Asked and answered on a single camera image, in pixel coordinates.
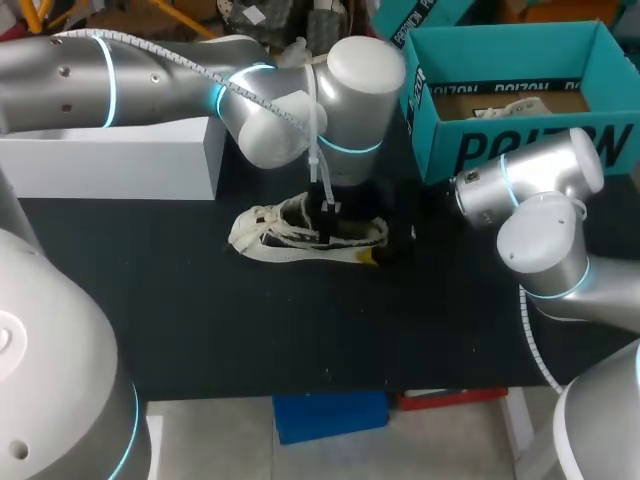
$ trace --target robot end effector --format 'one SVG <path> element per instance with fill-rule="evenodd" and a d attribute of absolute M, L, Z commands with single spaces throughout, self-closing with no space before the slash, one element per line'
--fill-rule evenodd
<path fill-rule="evenodd" d="M 428 197 L 465 224 L 483 228 L 502 225 L 534 195 L 560 192 L 584 202 L 603 186 L 598 152 L 584 130 L 572 128 L 462 171 L 430 187 Z"/>

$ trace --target shoebox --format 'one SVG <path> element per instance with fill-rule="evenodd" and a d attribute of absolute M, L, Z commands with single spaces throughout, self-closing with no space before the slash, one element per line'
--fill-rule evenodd
<path fill-rule="evenodd" d="M 226 129 L 193 118 L 140 127 L 0 136 L 18 197 L 214 200 Z"/>
<path fill-rule="evenodd" d="M 474 0 L 383 0 L 373 17 L 376 34 L 402 48 L 416 27 L 447 27 L 469 22 Z"/>
<path fill-rule="evenodd" d="M 548 23 L 600 20 L 612 25 L 620 0 L 499 0 L 499 23 Z"/>
<path fill-rule="evenodd" d="M 421 28 L 403 53 L 400 103 L 428 184 L 571 127 L 607 174 L 640 158 L 640 75 L 600 22 Z M 527 97 L 553 114 L 475 118 Z"/>

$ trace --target robotic arm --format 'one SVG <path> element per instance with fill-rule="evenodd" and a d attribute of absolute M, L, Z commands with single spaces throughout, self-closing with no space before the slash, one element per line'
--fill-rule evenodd
<path fill-rule="evenodd" d="M 159 46 L 73 31 L 0 45 L 0 131 L 217 116 L 250 162 L 275 168 L 315 129 L 323 180 L 350 186 L 369 176 L 404 75 L 366 37 L 279 70 L 248 37 Z M 0 478 L 145 480 L 146 420 L 107 318 L 45 258 L 1 172 L 0 213 Z"/>
<path fill-rule="evenodd" d="M 502 225 L 536 194 L 560 192 L 584 202 L 603 186 L 598 152 L 584 130 L 572 128 L 431 187 L 428 207 L 480 229 Z"/>
<path fill-rule="evenodd" d="M 563 195 L 526 200 L 500 229 L 500 257 L 545 315 L 640 333 L 640 262 L 590 255 L 581 214 Z"/>
<path fill-rule="evenodd" d="M 368 178 L 396 108 L 404 61 L 382 41 L 350 37 L 312 69 L 277 69 L 259 43 L 237 35 L 156 45 L 78 30 L 9 42 L 0 45 L 0 131 L 217 116 L 250 162 L 275 168 L 309 147 L 315 111 L 331 183 L 357 185 Z"/>

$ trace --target gray floor tile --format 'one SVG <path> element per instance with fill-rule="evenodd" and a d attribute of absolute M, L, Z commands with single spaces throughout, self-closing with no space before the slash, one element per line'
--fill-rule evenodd
<path fill-rule="evenodd" d="M 269 480 L 271 398 L 153 402 L 163 416 L 158 480 Z"/>
<path fill-rule="evenodd" d="M 512 480 L 500 410 L 474 404 L 394 413 L 386 428 L 281 446 L 274 480 Z"/>

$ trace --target teal cardboard box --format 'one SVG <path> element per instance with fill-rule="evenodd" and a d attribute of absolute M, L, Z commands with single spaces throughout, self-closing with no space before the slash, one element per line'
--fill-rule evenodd
<path fill-rule="evenodd" d="M 602 23 L 416 29 L 403 53 L 400 102 L 428 184 L 572 127 L 592 138 L 606 174 L 629 173 L 640 160 L 640 74 Z M 514 94 L 579 96 L 585 110 L 445 121 L 436 109 L 456 95 Z"/>
<path fill-rule="evenodd" d="M 383 0 L 373 17 L 373 28 L 402 48 L 411 29 L 462 24 L 472 5 L 473 0 Z"/>

